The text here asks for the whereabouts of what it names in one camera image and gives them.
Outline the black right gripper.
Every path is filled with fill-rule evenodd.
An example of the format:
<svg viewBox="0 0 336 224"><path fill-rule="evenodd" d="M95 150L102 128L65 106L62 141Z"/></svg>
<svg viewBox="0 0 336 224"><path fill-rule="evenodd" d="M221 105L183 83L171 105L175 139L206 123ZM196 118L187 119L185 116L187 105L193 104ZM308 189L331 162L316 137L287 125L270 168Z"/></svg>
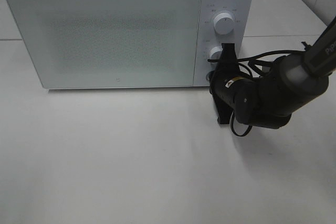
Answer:
<svg viewBox="0 0 336 224"><path fill-rule="evenodd" d="M229 125L233 109L220 95L237 95L243 85L243 73L239 68L234 43L222 43L222 53L216 68L210 74L210 93L212 95L217 122Z"/></svg>

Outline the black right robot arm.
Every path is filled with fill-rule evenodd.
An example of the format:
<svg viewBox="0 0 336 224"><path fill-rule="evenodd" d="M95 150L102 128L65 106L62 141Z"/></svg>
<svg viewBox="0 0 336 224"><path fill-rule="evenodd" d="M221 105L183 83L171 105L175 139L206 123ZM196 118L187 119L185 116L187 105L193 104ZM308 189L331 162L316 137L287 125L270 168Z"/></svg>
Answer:
<svg viewBox="0 0 336 224"><path fill-rule="evenodd" d="M335 20L303 51L276 50L238 59L234 44L223 43L209 91L220 125L234 121L252 127L278 129L294 111L326 92L335 72Z"/></svg>

